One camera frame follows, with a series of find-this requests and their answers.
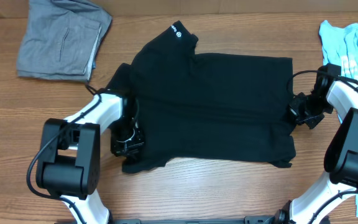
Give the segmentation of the black polo shirt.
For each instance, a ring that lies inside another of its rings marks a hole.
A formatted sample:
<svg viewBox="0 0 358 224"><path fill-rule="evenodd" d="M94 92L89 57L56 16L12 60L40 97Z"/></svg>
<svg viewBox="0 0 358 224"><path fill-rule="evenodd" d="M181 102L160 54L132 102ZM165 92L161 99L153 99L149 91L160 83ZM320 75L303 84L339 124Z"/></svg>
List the black polo shirt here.
<svg viewBox="0 0 358 224"><path fill-rule="evenodd" d="M176 157L289 168L296 155L287 110L292 59L196 54L197 42L175 22L116 70L109 86L135 95L145 135L122 171L152 170Z"/></svg>

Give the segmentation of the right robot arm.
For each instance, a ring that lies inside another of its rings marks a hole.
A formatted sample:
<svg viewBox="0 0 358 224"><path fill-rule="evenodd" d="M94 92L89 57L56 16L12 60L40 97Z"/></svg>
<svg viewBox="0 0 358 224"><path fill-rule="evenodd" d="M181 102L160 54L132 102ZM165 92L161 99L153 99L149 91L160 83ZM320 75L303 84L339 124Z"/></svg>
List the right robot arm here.
<svg viewBox="0 0 358 224"><path fill-rule="evenodd" d="M329 223L331 211L358 195L358 81L341 76L341 67L331 63L315 74L311 93L295 95L288 105L291 120L313 129L325 113L337 111L341 125L327 148L319 179L267 223Z"/></svg>

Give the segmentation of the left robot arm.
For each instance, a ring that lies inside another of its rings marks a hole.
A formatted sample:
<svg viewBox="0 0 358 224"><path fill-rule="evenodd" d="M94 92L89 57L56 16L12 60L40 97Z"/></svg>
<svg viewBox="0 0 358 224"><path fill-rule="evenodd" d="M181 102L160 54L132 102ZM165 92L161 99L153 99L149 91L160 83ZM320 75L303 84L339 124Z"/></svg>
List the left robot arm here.
<svg viewBox="0 0 358 224"><path fill-rule="evenodd" d="M137 124L140 106L129 91L87 89L93 99L83 109L65 119L46 120L26 183L33 194L63 202L75 223L112 223L112 213L96 190L101 135L110 130L111 152L136 161L145 144Z"/></svg>

